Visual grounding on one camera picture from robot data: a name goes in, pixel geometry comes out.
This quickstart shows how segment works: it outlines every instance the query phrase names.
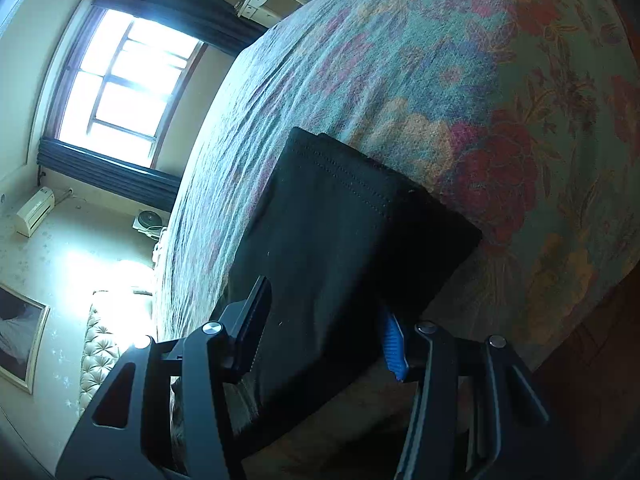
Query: window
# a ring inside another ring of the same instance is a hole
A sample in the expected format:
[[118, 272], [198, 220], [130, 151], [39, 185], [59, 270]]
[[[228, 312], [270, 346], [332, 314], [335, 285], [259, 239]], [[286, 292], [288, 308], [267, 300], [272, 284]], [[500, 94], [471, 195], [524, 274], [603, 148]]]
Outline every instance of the window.
[[151, 167], [201, 54], [186, 34], [94, 8], [66, 60], [47, 136]]

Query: black metal bracket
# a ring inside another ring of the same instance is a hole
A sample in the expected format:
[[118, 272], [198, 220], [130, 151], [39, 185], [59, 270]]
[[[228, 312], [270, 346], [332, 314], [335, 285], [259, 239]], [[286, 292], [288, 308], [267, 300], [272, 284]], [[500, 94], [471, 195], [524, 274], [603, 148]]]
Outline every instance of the black metal bracket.
[[[570, 446], [505, 338], [456, 339], [431, 322], [415, 326], [412, 337], [408, 361], [420, 367], [421, 341], [423, 375], [396, 480], [575, 478]], [[474, 390], [463, 463], [454, 459], [460, 377]]]
[[42, 166], [38, 166], [38, 187], [42, 184], [42, 177], [47, 176], [47, 174], [42, 171]]
[[[244, 480], [223, 391], [251, 369], [271, 308], [258, 278], [225, 324], [208, 322], [187, 338], [130, 347], [82, 414], [56, 468], [58, 480]], [[182, 377], [189, 477], [174, 470], [170, 381]]]

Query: screw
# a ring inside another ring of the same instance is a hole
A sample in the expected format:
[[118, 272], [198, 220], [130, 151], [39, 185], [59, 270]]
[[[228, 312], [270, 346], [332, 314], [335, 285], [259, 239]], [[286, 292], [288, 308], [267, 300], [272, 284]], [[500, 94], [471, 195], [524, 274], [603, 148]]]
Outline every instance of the screw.
[[143, 349], [148, 347], [150, 344], [151, 344], [151, 338], [148, 335], [143, 335], [134, 341], [133, 346], [135, 346], [136, 348]]
[[494, 348], [504, 348], [507, 345], [507, 340], [501, 335], [492, 335], [489, 338], [489, 344]]
[[418, 330], [423, 334], [433, 334], [437, 329], [437, 325], [431, 321], [421, 321], [418, 323]]
[[211, 321], [210, 323], [207, 323], [205, 326], [202, 327], [202, 331], [205, 334], [209, 334], [209, 335], [217, 334], [221, 330], [222, 330], [222, 325], [220, 325], [220, 323], [218, 323], [217, 321]]

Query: black fabric pouch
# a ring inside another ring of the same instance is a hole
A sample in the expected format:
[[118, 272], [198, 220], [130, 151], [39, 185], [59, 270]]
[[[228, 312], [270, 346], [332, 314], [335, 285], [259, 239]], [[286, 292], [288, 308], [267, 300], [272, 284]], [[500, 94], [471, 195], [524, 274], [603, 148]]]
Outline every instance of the black fabric pouch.
[[384, 305], [413, 323], [481, 239], [402, 174], [294, 128], [211, 319], [258, 276], [273, 303], [252, 370], [226, 390], [240, 453], [270, 444], [381, 354]]

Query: window pane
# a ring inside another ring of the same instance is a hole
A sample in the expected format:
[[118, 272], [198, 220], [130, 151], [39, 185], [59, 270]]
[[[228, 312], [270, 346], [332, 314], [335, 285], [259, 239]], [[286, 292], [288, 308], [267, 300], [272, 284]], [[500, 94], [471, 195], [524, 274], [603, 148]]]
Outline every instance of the window pane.
[[133, 16], [124, 12], [107, 10], [89, 43], [80, 68], [97, 75], [105, 75], [132, 19]]
[[166, 102], [153, 95], [107, 83], [96, 117], [101, 121], [153, 136], [165, 107]]
[[137, 43], [135, 41], [126, 41], [123, 50], [127, 52], [132, 52], [137, 56], [153, 56], [154, 59], [158, 60], [158, 63], [162, 63], [165, 65], [173, 65], [178, 68], [186, 68], [187, 60], [182, 59], [181, 57], [173, 56], [165, 52], [164, 50], [159, 50], [155, 47], [146, 46], [142, 43]]
[[101, 83], [100, 76], [78, 72], [66, 102], [65, 115], [60, 126], [60, 140], [76, 144], [86, 137], [89, 118]]
[[102, 124], [93, 124], [85, 147], [103, 155], [119, 158], [139, 166], [149, 166], [151, 141], [126, 134]]
[[193, 49], [198, 44], [198, 40], [191, 36], [142, 18], [136, 18], [129, 37], [132, 40], [168, 50], [182, 57], [191, 56]]
[[140, 45], [149, 52], [121, 52], [113, 65], [113, 75], [129, 79], [154, 92], [170, 94], [182, 70], [162, 63], [159, 56], [154, 53], [157, 50]]

